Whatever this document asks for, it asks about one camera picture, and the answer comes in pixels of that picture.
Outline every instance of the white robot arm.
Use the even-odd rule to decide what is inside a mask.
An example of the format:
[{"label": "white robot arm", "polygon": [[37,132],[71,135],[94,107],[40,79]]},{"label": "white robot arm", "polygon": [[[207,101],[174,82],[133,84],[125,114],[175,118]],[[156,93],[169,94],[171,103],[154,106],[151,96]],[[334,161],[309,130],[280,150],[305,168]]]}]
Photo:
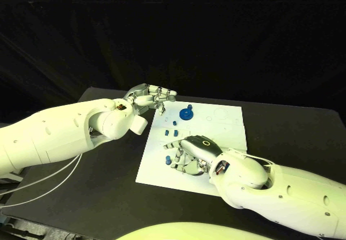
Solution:
[{"label": "white robot arm", "polygon": [[[194,176],[207,173],[233,208],[253,210],[308,235],[346,239],[346,185],[296,168],[260,165],[254,156],[231,148],[221,152],[204,136],[188,136],[162,147],[177,148],[169,167]],[[181,163],[182,153],[190,161]]]},{"label": "white robot arm", "polygon": [[162,114],[162,102],[172,102],[175,95],[165,88],[141,84],[123,98],[48,108],[0,128],[0,176],[27,166],[71,158],[119,139],[128,129],[139,135],[148,122],[138,115],[148,107]]}]

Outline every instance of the black table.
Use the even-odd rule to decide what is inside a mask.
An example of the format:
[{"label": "black table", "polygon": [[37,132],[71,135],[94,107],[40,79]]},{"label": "black table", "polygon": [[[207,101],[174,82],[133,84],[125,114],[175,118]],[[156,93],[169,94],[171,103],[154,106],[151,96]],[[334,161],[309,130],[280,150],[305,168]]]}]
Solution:
[{"label": "black table", "polygon": [[[89,88],[79,101],[120,98],[125,92]],[[247,153],[276,164],[299,168],[346,184],[346,128],[337,112],[177,96],[178,101],[241,107]],[[216,196],[135,183],[154,110],[142,117],[142,135],[130,131],[81,155],[66,183],[38,200],[4,208],[12,218],[83,236],[110,240],[133,230],[168,222],[229,226],[273,239],[311,239],[275,224],[253,211],[234,209]],[[32,166],[21,184],[51,174],[67,161]],[[44,182],[17,191],[6,204],[19,203],[50,190],[71,166]]]}]

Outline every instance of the robotic hand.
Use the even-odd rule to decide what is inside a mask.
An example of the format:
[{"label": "robotic hand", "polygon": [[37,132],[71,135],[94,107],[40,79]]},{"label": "robotic hand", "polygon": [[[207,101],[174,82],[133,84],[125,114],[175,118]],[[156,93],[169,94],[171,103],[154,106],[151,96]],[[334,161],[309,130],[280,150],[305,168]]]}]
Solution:
[{"label": "robotic hand", "polygon": [[346,239],[346,185],[229,148],[221,152],[204,136],[162,146],[177,148],[169,167],[192,176],[208,174],[224,202],[272,222],[316,237]]},{"label": "robotic hand", "polygon": [[164,101],[177,93],[141,84],[123,98],[97,99],[44,109],[12,125],[0,128],[0,176],[27,166],[66,160],[126,131],[141,134],[148,108],[164,113]]}]

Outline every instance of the white cable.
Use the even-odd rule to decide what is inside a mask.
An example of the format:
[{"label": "white cable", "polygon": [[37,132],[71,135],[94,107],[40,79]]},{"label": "white cable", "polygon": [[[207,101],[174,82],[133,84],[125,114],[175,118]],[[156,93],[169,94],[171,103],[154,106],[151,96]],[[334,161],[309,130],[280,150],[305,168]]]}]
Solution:
[{"label": "white cable", "polygon": [[48,176],[45,176],[44,178],[41,178],[40,180],[31,182],[30,184],[21,186],[21,187],[17,187],[15,189],[9,190],[9,191],[5,191],[2,193],[0,193],[0,196],[4,195],[4,194],[8,194],[8,193],[12,193],[15,192],[17,190],[31,186],[32,184],[37,184],[38,182],[44,181],[45,179],[48,179],[53,175],[56,175],[63,169],[66,169],[66,167],[74,162],[74,160],[77,159],[79,155],[73,158],[73,160],[68,162],[68,164],[60,169],[57,170],[53,174],[50,174]]},{"label": "white cable", "polygon": [[71,175],[71,173],[73,173],[73,171],[74,171],[74,169],[76,169],[76,167],[77,167],[77,163],[79,163],[79,161],[80,161],[81,154],[77,155],[77,157],[79,157],[79,159],[77,159],[77,162],[76,162],[76,164],[74,164],[74,166],[73,166],[73,169],[71,169],[68,175],[66,176],[66,178],[61,180],[61,182],[57,184],[57,186],[56,186],[51,190],[48,190],[45,193],[43,193],[40,196],[37,196],[35,198],[32,198],[32,199],[28,200],[28,201],[24,201],[24,202],[19,202],[19,203],[17,203],[17,204],[11,204],[11,205],[0,206],[0,209],[1,209],[1,208],[12,207],[12,206],[17,206],[17,205],[21,205],[21,204],[27,204],[28,202],[31,202],[31,201],[37,200],[38,198],[41,198],[43,196],[45,196],[45,195],[64,183],[64,181],[66,181],[67,178],[70,177],[70,175]]},{"label": "white cable", "polygon": [[260,157],[257,157],[257,156],[252,156],[252,155],[249,155],[249,154],[246,154],[246,153],[234,150],[234,149],[230,148],[230,147],[229,147],[229,149],[230,149],[231,151],[234,151],[236,153],[239,153],[240,155],[243,155],[243,156],[247,156],[247,157],[250,157],[250,158],[253,158],[253,159],[260,159],[260,160],[263,160],[267,164],[272,164],[272,165],[275,164],[272,161],[269,161],[269,160],[265,159],[265,158],[260,158]]}]

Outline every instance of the white paper sheet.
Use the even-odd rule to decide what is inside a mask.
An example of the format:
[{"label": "white paper sheet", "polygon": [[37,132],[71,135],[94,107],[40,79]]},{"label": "white paper sheet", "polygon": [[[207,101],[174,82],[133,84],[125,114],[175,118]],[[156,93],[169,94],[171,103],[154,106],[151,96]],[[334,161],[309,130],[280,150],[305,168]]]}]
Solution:
[{"label": "white paper sheet", "polygon": [[[192,118],[181,120],[179,110],[191,105]],[[177,149],[164,150],[162,145],[185,138],[203,135],[210,138],[223,150],[227,147],[246,152],[246,137],[241,108],[237,106],[213,105],[192,102],[164,102],[165,113],[154,113],[145,149],[138,167],[135,182],[188,192],[218,196],[214,186],[208,183],[208,175],[191,176],[165,165],[165,156],[174,163]]]}]

